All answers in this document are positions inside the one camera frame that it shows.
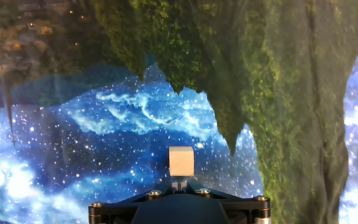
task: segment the screw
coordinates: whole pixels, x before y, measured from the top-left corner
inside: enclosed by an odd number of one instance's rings
[[[161,194],[162,194],[161,190],[152,190],[149,193],[147,193],[147,196],[155,197],[155,196],[159,196]]]
[[[210,189],[198,189],[196,190],[197,194],[209,194],[211,193]]]
[[[254,199],[257,200],[257,201],[260,201],[260,202],[264,202],[264,201],[268,200],[268,198],[265,197],[264,195],[255,196]]]
[[[89,206],[93,208],[101,208],[103,207],[104,204],[105,204],[104,202],[95,202],[95,203],[91,203]]]

